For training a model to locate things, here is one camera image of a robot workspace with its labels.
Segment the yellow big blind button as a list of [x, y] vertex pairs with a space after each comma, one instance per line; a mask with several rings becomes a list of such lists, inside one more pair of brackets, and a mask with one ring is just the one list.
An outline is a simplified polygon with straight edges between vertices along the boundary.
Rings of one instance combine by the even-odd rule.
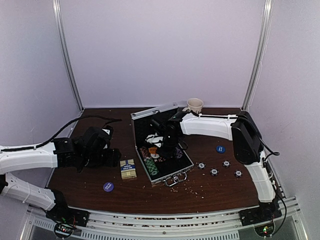
[[151, 154], [155, 154], [157, 149], [156, 148], [149, 148], [148, 151], [151, 153]]

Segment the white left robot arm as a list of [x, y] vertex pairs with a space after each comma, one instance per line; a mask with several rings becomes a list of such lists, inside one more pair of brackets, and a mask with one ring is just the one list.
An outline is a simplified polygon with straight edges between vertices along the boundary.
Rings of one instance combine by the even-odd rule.
[[72, 218], [72, 211], [62, 192], [41, 188], [14, 176], [20, 170], [39, 168], [62, 169], [75, 168], [81, 172], [84, 168], [116, 167], [121, 153], [111, 148], [116, 118], [96, 115], [105, 120], [103, 127], [89, 127], [76, 138], [59, 137], [55, 133], [43, 143], [16, 147], [0, 148], [0, 194], [23, 203], [31, 204], [51, 212], [61, 222]]

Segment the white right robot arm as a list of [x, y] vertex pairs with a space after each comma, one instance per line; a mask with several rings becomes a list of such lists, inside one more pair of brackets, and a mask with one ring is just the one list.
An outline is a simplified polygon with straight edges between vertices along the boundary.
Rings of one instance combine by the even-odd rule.
[[194, 111], [179, 111], [167, 120], [160, 120], [159, 114], [153, 115], [150, 126], [155, 133], [145, 141], [157, 147], [157, 154], [171, 157], [182, 136], [200, 135], [226, 139], [233, 144], [235, 159], [248, 170], [258, 194], [259, 206], [256, 216], [268, 220], [275, 212], [273, 204], [276, 187], [267, 171], [269, 156], [278, 156], [263, 141], [251, 115], [247, 111], [240, 114], [208, 115]]

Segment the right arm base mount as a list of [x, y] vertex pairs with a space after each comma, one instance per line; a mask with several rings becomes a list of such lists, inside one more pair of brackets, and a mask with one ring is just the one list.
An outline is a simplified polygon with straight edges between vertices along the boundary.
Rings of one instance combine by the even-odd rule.
[[270, 207], [255, 207], [244, 209], [239, 212], [239, 218], [242, 226], [255, 225], [271, 221], [272, 219], [279, 218], [281, 216], [282, 212], [280, 209], [272, 210]]

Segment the blue small blind button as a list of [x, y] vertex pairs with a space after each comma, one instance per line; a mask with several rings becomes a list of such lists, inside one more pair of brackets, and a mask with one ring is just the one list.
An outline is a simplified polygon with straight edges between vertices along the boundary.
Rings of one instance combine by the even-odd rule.
[[222, 145], [218, 145], [218, 146], [216, 147], [216, 151], [217, 151], [218, 153], [220, 153], [220, 154], [223, 154], [223, 153], [226, 152], [226, 148], [225, 148], [224, 146], [222, 146]]

